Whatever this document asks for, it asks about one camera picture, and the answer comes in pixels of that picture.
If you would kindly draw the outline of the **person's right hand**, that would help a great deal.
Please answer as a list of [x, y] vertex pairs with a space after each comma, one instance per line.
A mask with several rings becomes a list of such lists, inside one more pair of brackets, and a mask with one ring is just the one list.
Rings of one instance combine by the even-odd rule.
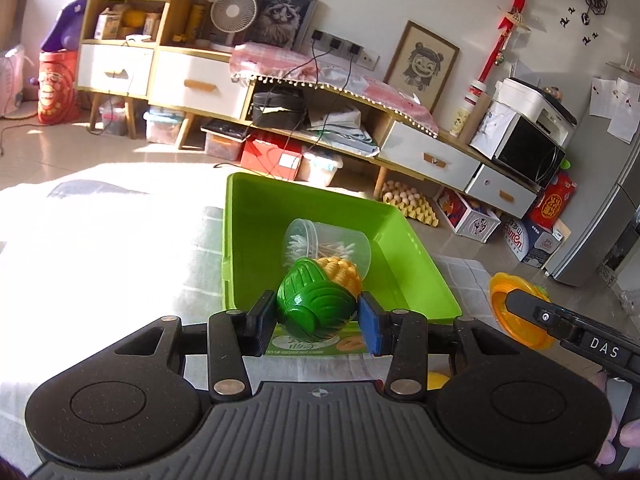
[[597, 466], [611, 465], [616, 459], [614, 438], [620, 437], [620, 443], [628, 450], [623, 461], [623, 470], [639, 468], [639, 419], [620, 424], [623, 410], [627, 407], [631, 385], [618, 378], [612, 378], [605, 370], [600, 370], [590, 378], [590, 382], [596, 385], [608, 398], [612, 411], [612, 425], [608, 430], [600, 453], [596, 460]]

